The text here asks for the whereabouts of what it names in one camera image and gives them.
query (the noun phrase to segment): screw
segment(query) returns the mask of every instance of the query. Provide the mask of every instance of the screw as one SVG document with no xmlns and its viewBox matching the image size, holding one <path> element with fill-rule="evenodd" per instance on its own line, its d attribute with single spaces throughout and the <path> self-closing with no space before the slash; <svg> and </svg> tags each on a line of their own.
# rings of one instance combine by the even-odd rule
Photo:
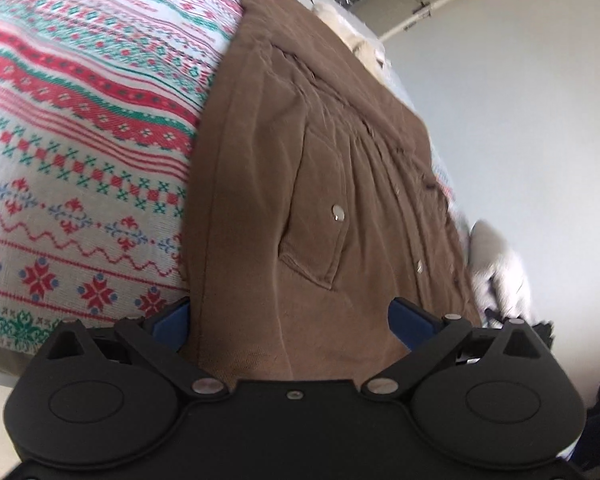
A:
<svg viewBox="0 0 600 480">
<path fill-rule="evenodd" d="M 195 381 L 191 389 L 200 395 L 213 395 L 224 390 L 224 384 L 213 377 L 205 377 Z"/>
<path fill-rule="evenodd" d="M 366 384 L 366 389 L 376 395 L 388 395 L 398 390 L 398 383 L 387 377 L 371 379 Z"/>
<path fill-rule="evenodd" d="M 289 400 L 300 400 L 304 397 L 304 393 L 300 390 L 289 390 L 286 393 L 286 398 Z"/>
</svg>

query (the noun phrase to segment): brown garment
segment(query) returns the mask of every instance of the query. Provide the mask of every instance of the brown garment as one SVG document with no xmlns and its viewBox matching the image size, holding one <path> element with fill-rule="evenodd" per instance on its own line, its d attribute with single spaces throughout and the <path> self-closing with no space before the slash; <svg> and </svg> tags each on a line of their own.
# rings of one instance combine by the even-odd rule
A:
<svg viewBox="0 0 600 480">
<path fill-rule="evenodd" d="M 360 383 L 406 353 L 395 296 L 478 324 L 422 122 L 296 0 L 242 5 L 190 164 L 184 357 Z"/>
</svg>

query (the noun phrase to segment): pocket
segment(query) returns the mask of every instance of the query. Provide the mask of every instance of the pocket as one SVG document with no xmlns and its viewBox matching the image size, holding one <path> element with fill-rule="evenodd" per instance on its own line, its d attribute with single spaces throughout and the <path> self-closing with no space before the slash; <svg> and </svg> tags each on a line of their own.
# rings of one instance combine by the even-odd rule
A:
<svg viewBox="0 0 600 480">
<path fill-rule="evenodd" d="M 346 199 L 340 155 L 307 130 L 278 254 L 293 270 L 327 289 L 338 270 L 349 227 Z"/>
</svg>

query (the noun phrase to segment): fair isle pattern tablecloth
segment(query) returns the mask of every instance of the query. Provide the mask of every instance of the fair isle pattern tablecloth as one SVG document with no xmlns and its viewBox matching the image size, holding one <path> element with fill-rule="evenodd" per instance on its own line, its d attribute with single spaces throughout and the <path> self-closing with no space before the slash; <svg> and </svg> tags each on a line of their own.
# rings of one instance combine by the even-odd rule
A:
<svg viewBox="0 0 600 480">
<path fill-rule="evenodd" d="M 0 346 L 150 316 L 239 0 L 0 0 Z"/>
</svg>

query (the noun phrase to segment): christmas patterned cloth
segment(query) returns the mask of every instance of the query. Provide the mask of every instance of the christmas patterned cloth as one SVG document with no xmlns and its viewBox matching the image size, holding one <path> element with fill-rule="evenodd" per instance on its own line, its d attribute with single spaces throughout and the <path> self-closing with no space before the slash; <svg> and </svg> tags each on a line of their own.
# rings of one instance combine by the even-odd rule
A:
<svg viewBox="0 0 600 480">
<path fill-rule="evenodd" d="M 0 346 L 188 294 L 188 156 L 239 0 L 0 0 Z"/>
</svg>

